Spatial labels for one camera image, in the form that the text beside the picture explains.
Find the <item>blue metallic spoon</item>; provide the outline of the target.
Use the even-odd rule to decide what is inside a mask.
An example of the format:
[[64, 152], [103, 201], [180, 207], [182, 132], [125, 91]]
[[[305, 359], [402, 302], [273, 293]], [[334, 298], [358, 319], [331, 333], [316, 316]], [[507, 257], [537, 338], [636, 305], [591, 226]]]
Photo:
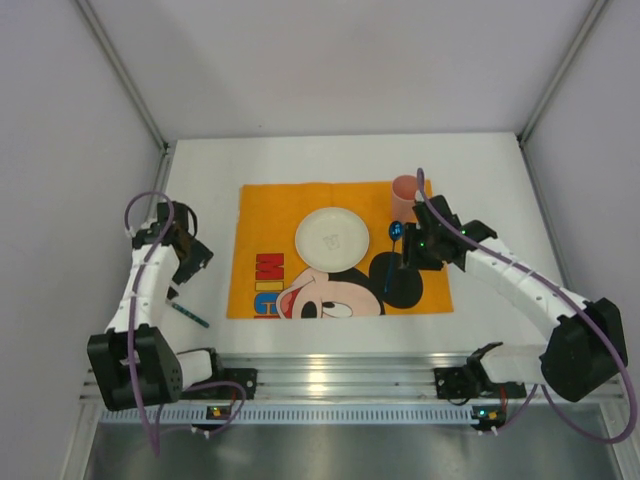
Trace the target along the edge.
[[398, 220], [394, 220], [389, 225], [388, 235], [392, 242], [391, 253], [387, 268], [386, 281], [384, 286], [384, 293], [387, 294], [391, 287], [391, 281], [394, 271], [394, 255], [396, 253], [396, 246], [398, 242], [403, 238], [404, 235], [404, 225], [402, 222]]

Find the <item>pink plastic cup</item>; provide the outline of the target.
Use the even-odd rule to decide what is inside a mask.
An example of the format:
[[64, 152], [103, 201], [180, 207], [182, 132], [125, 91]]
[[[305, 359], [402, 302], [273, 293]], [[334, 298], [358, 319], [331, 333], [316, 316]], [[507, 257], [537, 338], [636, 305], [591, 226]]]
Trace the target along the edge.
[[391, 219], [401, 223], [415, 223], [416, 216], [413, 210], [415, 200], [421, 200], [418, 187], [426, 186], [426, 182], [420, 182], [414, 175], [401, 175], [391, 182]]

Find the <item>white round plate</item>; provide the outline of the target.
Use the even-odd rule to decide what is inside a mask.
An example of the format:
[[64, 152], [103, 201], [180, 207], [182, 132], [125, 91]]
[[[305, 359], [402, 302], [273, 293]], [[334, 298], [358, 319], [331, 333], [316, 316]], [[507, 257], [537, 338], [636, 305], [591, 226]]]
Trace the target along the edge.
[[307, 266], [325, 273], [339, 273], [364, 259], [370, 235], [356, 213], [326, 207], [311, 212], [299, 223], [294, 243]]

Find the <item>orange Mickey Mouse placemat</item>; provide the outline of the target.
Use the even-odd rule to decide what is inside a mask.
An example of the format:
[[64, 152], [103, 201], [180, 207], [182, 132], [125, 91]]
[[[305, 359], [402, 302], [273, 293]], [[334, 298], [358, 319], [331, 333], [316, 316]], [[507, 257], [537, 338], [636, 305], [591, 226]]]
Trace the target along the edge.
[[[356, 213], [370, 235], [364, 259], [339, 273], [307, 266], [294, 243], [299, 223], [326, 207]], [[402, 269], [398, 244], [391, 287], [384, 293], [391, 222], [388, 182], [243, 186], [228, 317], [314, 319], [453, 312], [446, 270]]]

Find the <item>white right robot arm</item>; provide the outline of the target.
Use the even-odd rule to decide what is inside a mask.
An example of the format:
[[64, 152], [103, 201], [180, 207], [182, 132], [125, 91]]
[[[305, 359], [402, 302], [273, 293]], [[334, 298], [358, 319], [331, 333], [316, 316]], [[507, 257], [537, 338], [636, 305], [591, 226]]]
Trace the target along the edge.
[[454, 265], [511, 303], [538, 331], [531, 345], [495, 341], [471, 354], [476, 378], [489, 384], [529, 383], [578, 402], [628, 365], [618, 307], [591, 301], [526, 265], [479, 220], [459, 221], [446, 199], [416, 195], [415, 222], [405, 226], [403, 266], [440, 270]]

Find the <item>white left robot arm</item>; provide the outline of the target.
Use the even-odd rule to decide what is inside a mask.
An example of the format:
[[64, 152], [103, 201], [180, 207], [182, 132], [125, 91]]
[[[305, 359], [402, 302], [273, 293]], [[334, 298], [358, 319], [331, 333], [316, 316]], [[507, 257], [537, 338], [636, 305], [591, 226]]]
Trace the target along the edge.
[[132, 240], [129, 279], [105, 331], [92, 335], [87, 354], [110, 411], [174, 403], [220, 367], [212, 349], [174, 351], [161, 331], [177, 287], [204, 269], [213, 252], [196, 239], [197, 217], [180, 202], [156, 205], [156, 219]]

